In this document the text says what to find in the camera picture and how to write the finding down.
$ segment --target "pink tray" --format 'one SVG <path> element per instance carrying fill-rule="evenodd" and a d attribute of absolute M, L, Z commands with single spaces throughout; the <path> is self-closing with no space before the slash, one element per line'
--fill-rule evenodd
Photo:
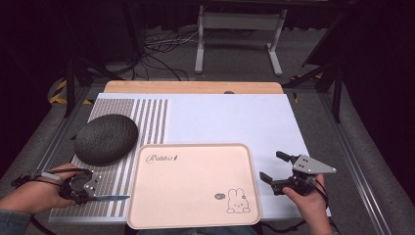
<path fill-rule="evenodd" d="M 145 145 L 138 155 L 127 217 L 130 227 L 227 226 L 259 221 L 247 146 Z"/>

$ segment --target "table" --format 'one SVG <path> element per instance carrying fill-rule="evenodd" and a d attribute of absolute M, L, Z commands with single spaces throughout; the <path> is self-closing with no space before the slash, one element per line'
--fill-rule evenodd
<path fill-rule="evenodd" d="M 136 121 L 140 137 L 137 147 L 117 164 L 96 167 L 82 163 L 76 156 L 73 158 L 73 164 L 103 176 L 97 187 L 98 195 L 130 192 L 128 185 L 130 176 L 135 173 L 135 156 L 145 144 L 244 143 L 250 148 L 254 161 L 262 220 L 300 217 L 290 199 L 275 197 L 269 185 L 258 181 L 260 171 L 275 179 L 291 176 L 292 166 L 279 161 L 276 151 L 308 155 L 280 84 L 110 81 L 104 91 L 90 119 L 113 113 L 126 115 Z M 236 94 L 223 94 L 229 91 Z M 128 203 L 128 200 L 91 202 L 64 210 L 53 209 L 49 221 L 125 223 Z"/>

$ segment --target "white surface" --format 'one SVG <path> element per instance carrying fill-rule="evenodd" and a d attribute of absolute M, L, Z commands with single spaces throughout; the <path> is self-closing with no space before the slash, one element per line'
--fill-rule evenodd
<path fill-rule="evenodd" d="M 259 178 L 292 175 L 292 165 L 275 157 L 276 151 L 308 155 L 286 95 L 274 94 L 114 94 L 99 98 L 168 99 L 169 114 L 164 143 L 243 143 L 250 148 L 261 204 L 262 220 L 300 217 L 286 196 L 274 196 Z"/>

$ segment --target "wrist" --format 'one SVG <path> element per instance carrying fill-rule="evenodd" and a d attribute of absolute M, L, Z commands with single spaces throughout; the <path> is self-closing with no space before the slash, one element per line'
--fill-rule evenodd
<path fill-rule="evenodd" d="M 308 223 L 308 230 L 311 235 L 330 235 L 335 231 L 327 216 Z"/>

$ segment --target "gray floor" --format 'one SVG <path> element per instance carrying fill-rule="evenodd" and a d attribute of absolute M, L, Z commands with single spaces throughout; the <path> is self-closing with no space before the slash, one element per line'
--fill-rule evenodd
<path fill-rule="evenodd" d="M 193 41 L 179 46 L 168 53 L 154 56 L 171 68 L 187 72 L 191 80 L 213 81 L 275 81 L 286 83 L 293 75 L 304 74 L 313 66 L 300 67 L 315 44 L 324 34 L 324 30 L 302 31 L 284 30 L 277 47 L 284 75 L 273 74 L 264 45 L 272 34 L 255 32 L 242 37 L 235 33 L 214 32 L 206 39 L 205 65 L 202 74 L 194 74 L 197 45 Z M 149 59 L 149 64 L 161 67 Z M 145 70 L 138 65 L 135 70 L 139 76 L 147 77 Z M 148 75 L 153 79 L 174 79 L 169 70 L 148 68 Z M 127 72 L 121 76 L 131 78 Z M 88 98 L 93 99 L 103 90 L 106 80 L 96 79 L 89 89 Z M 332 91 L 317 94 L 313 89 L 297 89 L 298 101 L 293 98 L 293 91 L 286 89 L 296 119 L 311 157 L 328 165 L 333 165 L 338 172 L 326 176 L 327 190 L 330 195 L 330 209 L 333 219 L 342 234 L 415 234 L 415 210 L 398 182 L 393 177 L 382 155 L 369 137 L 358 114 L 343 90 L 341 105 L 341 124 L 333 122 L 328 111 Z M 39 125 L 36 132 L 16 158 L 8 172 L 0 180 L 0 194 L 6 195 L 13 189 L 9 183 L 21 173 L 32 173 L 45 153 L 56 153 L 51 166 L 70 161 L 73 155 L 72 141 L 79 128 L 86 123 L 92 105 L 79 106 L 76 115 L 70 121 L 63 119 L 66 107 L 53 104 L 53 109 Z M 57 131 L 62 123 L 68 131 L 60 139 L 59 147 L 51 150 L 51 143 L 57 141 Z M 47 222 L 48 213 L 36 216 L 43 224 L 57 234 L 122 234 L 123 225 L 67 225 Z M 298 219 L 267 222 L 275 229 L 284 229 L 299 222 Z M 29 225 L 26 234 L 41 234 Z M 264 234 L 274 234 L 264 228 Z M 306 226 L 299 231 L 288 234 L 306 234 Z"/>

